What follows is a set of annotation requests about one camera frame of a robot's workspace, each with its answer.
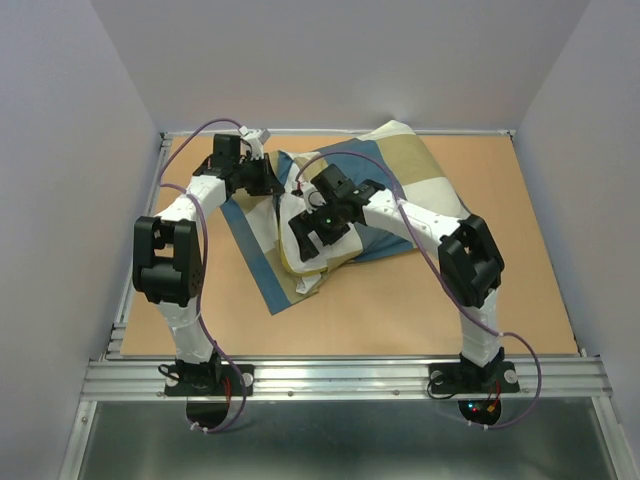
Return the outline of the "white pillow yellow edge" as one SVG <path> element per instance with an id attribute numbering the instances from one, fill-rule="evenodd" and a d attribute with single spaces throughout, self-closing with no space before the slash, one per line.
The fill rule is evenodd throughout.
<path id="1" fill-rule="evenodd" d="M 301 196 L 287 192 L 280 197 L 280 257 L 295 280 L 295 291 L 309 295 L 338 267 L 364 250 L 355 225 L 339 217 L 338 208 L 324 201 L 311 205 L 319 192 Z"/>

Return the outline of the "blue beige white plaid pillowcase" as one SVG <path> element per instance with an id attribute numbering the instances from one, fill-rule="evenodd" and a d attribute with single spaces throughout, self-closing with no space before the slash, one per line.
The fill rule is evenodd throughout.
<path id="1" fill-rule="evenodd" d="M 320 204 L 310 181 L 334 165 L 356 186 L 367 181 L 385 187 L 392 199 L 450 217 L 468 212 L 424 142 L 406 124 L 389 121 L 350 140 L 308 152 L 270 148 L 282 196 L 251 197 L 240 191 L 222 206 L 224 218 L 270 314 L 278 314 L 313 295 L 340 267 L 414 249 L 393 233 L 359 222 L 333 245 L 320 245 L 318 256 L 303 262 L 288 222 Z"/>

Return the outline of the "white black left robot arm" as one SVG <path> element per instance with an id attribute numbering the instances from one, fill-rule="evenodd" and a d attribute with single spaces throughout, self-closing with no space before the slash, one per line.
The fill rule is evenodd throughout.
<path id="1" fill-rule="evenodd" d="M 206 272 L 206 220 L 238 190 L 250 196 L 283 193 L 264 151 L 269 136 L 265 129 L 246 127 L 214 135 L 211 154 L 179 196 L 134 224 L 133 286 L 158 308 L 176 349 L 174 362 L 159 368 L 168 395 L 212 395 L 225 383 L 222 356 L 205 332 L 198 307 Z"/>

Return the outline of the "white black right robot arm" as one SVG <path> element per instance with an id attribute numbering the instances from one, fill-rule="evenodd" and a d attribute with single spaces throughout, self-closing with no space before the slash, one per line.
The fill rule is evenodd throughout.
<path id="1" fill-rule="evenodd" d="M 412 242 L 460 312 L 460 358 L 434 374 L 437 393 L 480 392 L 500 382 L 504 349 L 496 305 L 505 264 L 481 217 L 436 213 L 374 180 L 355 184 L 335 165 L 317 174 L 309 188 L 299 187 L 293 194 L 302 200 L 317 194 L 321 201 L 295 209 L 284 222 L 283 236 L 293 243 L 285 250 L 287 259 L 303 265 L 327 259 L 331 247 L 358 225 Z"/>

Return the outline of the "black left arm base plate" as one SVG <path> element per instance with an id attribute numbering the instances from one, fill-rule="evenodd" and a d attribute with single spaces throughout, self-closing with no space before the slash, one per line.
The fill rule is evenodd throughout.
<path id="1" fill-rule="evenodd" d="M 164 377 L 164 394 L 168 397 L 222 397 L 253 394 L 253 365 L 240 365 L 240 372 L 247 382 L 242 387 L 239 376 L 228 364 L 188 364 L 177 362 L 160 364 L 158 372 Z"/>

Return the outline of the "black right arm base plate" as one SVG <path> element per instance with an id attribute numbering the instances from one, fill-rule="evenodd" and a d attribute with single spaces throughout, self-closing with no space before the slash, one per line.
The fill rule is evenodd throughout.
<path id="1" fill-rule="evenodd" d="M 512 362 L 480 368 L 463 362 L 438 363 L 429 367 L 430 392 L 436 396 L 518 393 L 520 385 Z"/>

